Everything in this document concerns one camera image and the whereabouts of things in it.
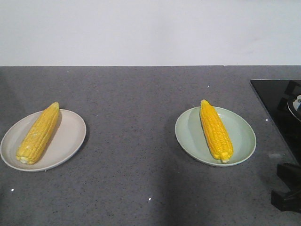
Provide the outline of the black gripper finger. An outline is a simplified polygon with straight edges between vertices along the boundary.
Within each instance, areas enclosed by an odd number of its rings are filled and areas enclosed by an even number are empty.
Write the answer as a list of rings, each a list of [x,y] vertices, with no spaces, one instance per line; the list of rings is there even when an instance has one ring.
[[[287,193],[271,191],[271,204],[280,211],[301,211],[301,188],[293,189]]]
[[[291,163],[277,165],[277,176],[289,187],[301,187],[301,167]]]

